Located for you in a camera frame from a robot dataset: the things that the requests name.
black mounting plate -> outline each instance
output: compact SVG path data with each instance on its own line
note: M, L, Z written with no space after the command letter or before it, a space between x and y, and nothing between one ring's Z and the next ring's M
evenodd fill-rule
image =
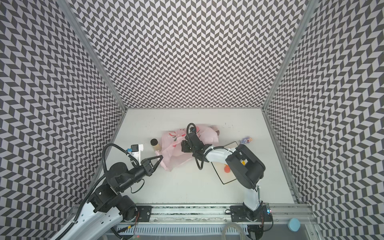
M272 218L267 213L265 205L263 205L262 211L260 211L257 214L257 217L256 217L255 221L250 221L246 217L246 211L248 210L248 208L246 206L244 206L244 205L241 205L241 206L233 205L233 206L230 206L229 209L231 211L231 220L232 220L232 222L261 222L262 221L262 217L261 217L262 215L263 215L263 218L264 218L264 222L272 222Z
M139 211L139 219L138 222L149 222L149 218L152 213L152 206L136 206Z

patterned wall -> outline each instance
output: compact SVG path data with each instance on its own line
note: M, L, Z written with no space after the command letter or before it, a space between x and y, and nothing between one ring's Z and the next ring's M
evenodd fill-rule
M321 0L267 109L327 239L383 239L383 9Z
M0 19L0 239L48 239L122 111L53 0L1 0Z
M130 108L261 107L307 0L68 0Z

table surface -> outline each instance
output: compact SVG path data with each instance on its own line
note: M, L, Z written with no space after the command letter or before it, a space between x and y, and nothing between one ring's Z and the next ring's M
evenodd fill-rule
M261 109L129 109L114 143L124 149L143 144L141 159L152 157L155 153L151 139L160 140L164 131L186 128L190 122L216 125L222 146L250 136L253 140L247 147L266 167L260 182L261 200L294 203ZM116 162L132 167L127 156L112 148L107 167ZM223 185L210 163L199 170L194 159L171 172L159 166L144 179L145 185L138 193L131 194L127 189L123 195L129 195L137 204L238 204L244 200L245 188L238 181ZM132 191L141 184L134 184Z

bottle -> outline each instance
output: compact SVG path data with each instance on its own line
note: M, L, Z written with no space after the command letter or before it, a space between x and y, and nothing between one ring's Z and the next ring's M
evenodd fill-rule
M154 139L151 140L151 145L152 145L152 147L153 147L153 150L155 150L155 151L161 151L161 146L160 146L160 144L159 144L159 142L157 141L156 138L154 138Z

